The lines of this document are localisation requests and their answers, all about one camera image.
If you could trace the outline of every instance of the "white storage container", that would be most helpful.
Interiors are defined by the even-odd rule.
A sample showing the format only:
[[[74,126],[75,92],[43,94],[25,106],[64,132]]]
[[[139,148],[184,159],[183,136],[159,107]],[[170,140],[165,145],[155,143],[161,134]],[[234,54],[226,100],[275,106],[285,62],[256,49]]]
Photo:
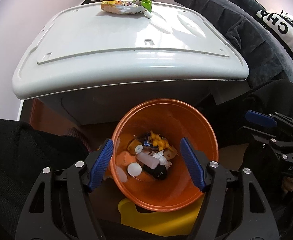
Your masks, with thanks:
[[[197,12],[154,2],[148,19],[100,4],[67,9],[46,24],[14,72],[18,98],[39,98],[91,124],[118,121],[154,98],[194,105],[218,85],[212,81],[242,84],[248,76],[239,52]]]

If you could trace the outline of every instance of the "trash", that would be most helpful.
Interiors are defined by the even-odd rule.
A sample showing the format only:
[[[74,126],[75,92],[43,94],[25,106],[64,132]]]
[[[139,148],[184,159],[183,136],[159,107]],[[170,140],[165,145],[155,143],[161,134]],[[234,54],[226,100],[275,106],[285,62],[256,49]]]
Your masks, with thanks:
[[[173,159],[176,155],[177,155],[177,151],[176,149],[171,146],[170,147],[171,149],[174,149],[175,151],[173,150],[170,150],[170,149],[165,149],[164,152],[163,152],[163,156],[169,161],[171,159]]]
[[[128,181],[128,176],[125,174],[125,172],[117,166],[117,174],[119,176],[119,179],[122,183],[125,183]]]
[[[149,14],[151,16],[151,12],[152,12],[152,0],[133,0],[133,3],[135,3],[137,5],[143,6],[145,9],[148,10],[148,12],[149,12]]]
[[[152,17],[151,0],[135,0],[135,2],[139,4],[126,0],[103,1],[101,3],[101,10],[116,14],[144,13],[147,18]]]
[[[157,146],[153,146],[151,134],[148,133],[144,139],[143,146],[151,150],[159,150]]]
[[[158,147],[159,151],[163,151],[166,148],[169,148],[168,140],[166,138],[161,138],[159,134],[155,134],[151,131],[151,139],[153,147]]]
[[[154,158],[146,153],[137,154],[137,160],[142,162],[146,166],[149,166],[151,169],[155,169],[160,163],[160,160],[158,158]]]
[[[143,145],[140,141],[138,141],[137,139],[134,139],[127,147],[127,150],[130,152],[131,155],[136,155],[142,152]]]
[[[160,161],[160,165],[164,165],[166,169],[168,169],[168,168],[172,165],[172,163],[169,162],[169,161],[165,158],[165,156],[163,155],[163,151],[160,151],[160,152],[158,152],[158,153],[153,153],[153,154],[151,154],[151,155],[152,155],[154,158],[159,159],[159,161]]]
[[[144,165],[143,169],[147,173],[151,174],[155,179],[164,180],[168,175],[168,171],[163,165],[158,165],[154,170]]]
[[[130,163],[128,165],[128,173],[135,177],[135,176],[139,176],[142,172],[142,167],[139,163]]]
[[[141,165],[144,164],[142,165],[144,171],[150,173],[156,179],[166,178],[167,170],[172,165],[169,160],[177,155],[177,150],[169,145],[168,140],[153,131],[150,131],[142,138],[134,139],[127,147],[127,150],[131,155],[135,156]]]

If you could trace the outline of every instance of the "yellow snack wrapper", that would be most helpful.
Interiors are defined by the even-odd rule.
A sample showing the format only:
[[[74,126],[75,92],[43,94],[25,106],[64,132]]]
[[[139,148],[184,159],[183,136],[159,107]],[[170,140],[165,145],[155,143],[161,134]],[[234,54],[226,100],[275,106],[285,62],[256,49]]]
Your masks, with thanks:
[[[146,10],[143,6],[125,0],[104,1],[101,3],[101,9],[116,14],[144,13]]]

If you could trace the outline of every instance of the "yellow plastic object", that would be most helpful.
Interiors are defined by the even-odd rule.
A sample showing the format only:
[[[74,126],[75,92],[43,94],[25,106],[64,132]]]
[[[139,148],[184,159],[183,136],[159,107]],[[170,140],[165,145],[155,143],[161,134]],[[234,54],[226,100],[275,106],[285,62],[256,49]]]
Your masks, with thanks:
[[[164,149],[169,147],[168,140],[162,139],[159,134],[155,134],[151,131],[152,145],[154,147],[158,147],[159,151],[163,151]]]
[[[188,235],[198,216],[204,194],[189,206],[172,212],[139,213],[135,204],[125,198],[119,202],[121,224],[158,236]]]

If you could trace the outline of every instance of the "white lid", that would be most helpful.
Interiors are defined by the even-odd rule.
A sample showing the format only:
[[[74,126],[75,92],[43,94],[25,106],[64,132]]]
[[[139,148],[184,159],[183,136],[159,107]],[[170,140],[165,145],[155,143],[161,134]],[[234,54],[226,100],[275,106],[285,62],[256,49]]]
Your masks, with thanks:
[[[62,11],[13,75],[20,99],[90,87],[168,80],[245,80],[248,66],[195,11],[152,3],[143,14],[104,12],[100,2]]]
[[[138,154],[138,153],[142,152],[143,146],[141,144],[139,144],[139,145],[136,146],[136,148],[134,150]]]
[[[139,176],[142,172],[142,167],[139,163],[130,163],[128,165],[128,173],[135,177],[135,176]]]

